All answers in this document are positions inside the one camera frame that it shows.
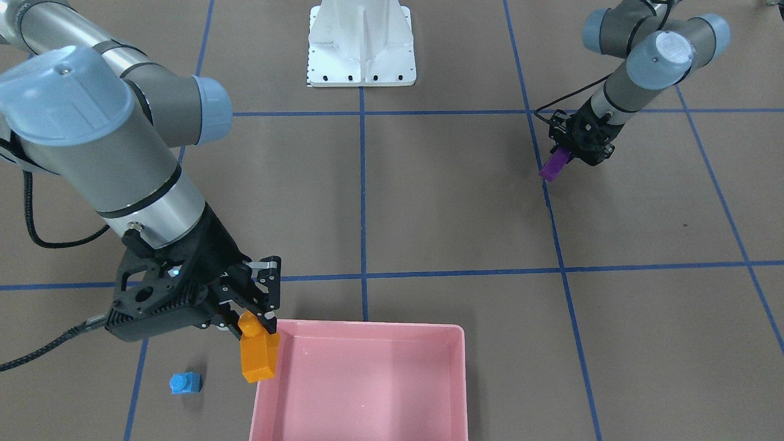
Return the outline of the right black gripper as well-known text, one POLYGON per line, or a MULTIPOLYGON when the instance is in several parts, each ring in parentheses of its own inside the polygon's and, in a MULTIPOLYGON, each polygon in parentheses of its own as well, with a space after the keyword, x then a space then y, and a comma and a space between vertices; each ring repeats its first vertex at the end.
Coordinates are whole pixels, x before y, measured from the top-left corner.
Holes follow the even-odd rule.
POLYGON ((282 258, 249 262, 212 207, 205 207, 188 234, 163 248, 152 248, 134 228, 121 241, 126 253, 105 329, 122 341, 211 323, 240 341, 240 315, 227 301, 261 322, 277 320, 282 258))

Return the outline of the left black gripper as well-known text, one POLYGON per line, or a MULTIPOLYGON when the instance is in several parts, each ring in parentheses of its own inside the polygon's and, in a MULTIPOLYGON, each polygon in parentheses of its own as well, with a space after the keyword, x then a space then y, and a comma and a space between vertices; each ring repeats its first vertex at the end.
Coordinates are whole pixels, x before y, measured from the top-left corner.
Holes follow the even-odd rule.
POLYGON ((597 115, 591 100, 571 114, 555 111, 547 121, 548 137, 554 142, 549 151, 551 162, 565 165, 579 159, 590 167, 604 162, 615 151, 611 140, 616 137, 616 127, 608 120, 605 115, 597 115))

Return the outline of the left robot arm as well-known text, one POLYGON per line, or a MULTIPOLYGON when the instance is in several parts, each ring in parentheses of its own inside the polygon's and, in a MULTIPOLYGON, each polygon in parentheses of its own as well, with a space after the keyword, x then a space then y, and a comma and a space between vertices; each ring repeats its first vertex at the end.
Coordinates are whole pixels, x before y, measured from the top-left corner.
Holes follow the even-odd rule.
POLYGON ((582 29, 592 52, 622 60, 576 112, 548 120, 554 142, 541 175, 554 179, 572 159, 595 167, 611 157, 625 124, 672 87, 725 52, 731 28, 713 13, 686 21, 670 17, 675 1, 622 1, 591 12, 582 29))

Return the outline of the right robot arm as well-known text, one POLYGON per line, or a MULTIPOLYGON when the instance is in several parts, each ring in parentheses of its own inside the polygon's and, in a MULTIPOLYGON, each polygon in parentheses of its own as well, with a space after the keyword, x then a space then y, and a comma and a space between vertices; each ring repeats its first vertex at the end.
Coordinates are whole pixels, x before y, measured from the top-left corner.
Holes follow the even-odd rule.
POLYGON ((32 54, 2 74, 2 158, 61 176, 126 248, 97 324, 129 342, 186 326, 275 333, 281 258, 244 255, 173 150, 227 136, 223 86, 171 72, 66 1, 3 1, 2 43, 32 54))

